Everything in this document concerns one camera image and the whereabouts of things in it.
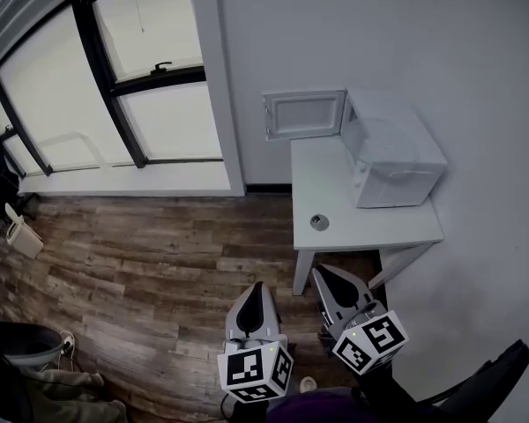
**white table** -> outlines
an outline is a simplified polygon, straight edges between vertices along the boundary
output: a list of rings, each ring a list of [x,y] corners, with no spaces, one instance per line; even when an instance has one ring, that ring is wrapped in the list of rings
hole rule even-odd
[[[356,208],[340,136],[293,139],[291,146],[294,249],[298,250],[294,295],[303,293],[316,252],[380,249],[383,269],[369,281],[369,288],[377,288],[443,239],[429,198],[415,207]],[[309,223],[318,213],[329,220],[323,232]]]

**trash can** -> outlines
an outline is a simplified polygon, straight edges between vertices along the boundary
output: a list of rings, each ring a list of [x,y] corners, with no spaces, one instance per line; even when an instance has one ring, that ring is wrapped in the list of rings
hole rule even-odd
[[[6,233],[6,240],[18,252],[30,258],[36,258],[43,249],[41,237],[21,217],[19,217],[18,221],[11,223]]]

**wall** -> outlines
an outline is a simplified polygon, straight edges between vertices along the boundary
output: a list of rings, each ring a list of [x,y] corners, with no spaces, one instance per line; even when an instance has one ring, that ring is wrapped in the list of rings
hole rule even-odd
[[[262,92],[392,85],[412,2],[221,0],[245,182],[291,182],[289,143],[265,141]]]
[[[419,0],[401,88],[450,162],[445,240],[387,286],[417,398],[529,345],[529,0]],[[529,368],[493,421],[529,422]]]

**wooden floor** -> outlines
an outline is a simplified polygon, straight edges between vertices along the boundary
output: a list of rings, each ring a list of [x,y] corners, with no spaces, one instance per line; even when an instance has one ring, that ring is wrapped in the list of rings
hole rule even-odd
[[[311,290],[292,296],[290,197],[50,198],[32,227],[45,244],[35,261],[0,233],[0,318],[73,332],[80,363],[132,421],[220,418],[226,313],[258,280],[297,343],[293,380],[349,382],[317,342]],[[374,275],[368,253],[320,259]]]

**khaki pants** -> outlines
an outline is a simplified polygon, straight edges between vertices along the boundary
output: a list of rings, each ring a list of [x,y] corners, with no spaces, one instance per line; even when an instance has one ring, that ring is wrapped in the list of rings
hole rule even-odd
[[[100,375],[63,370],[24,370],[23,375],[36,423],[127,423],[122,403],[97,400]]]

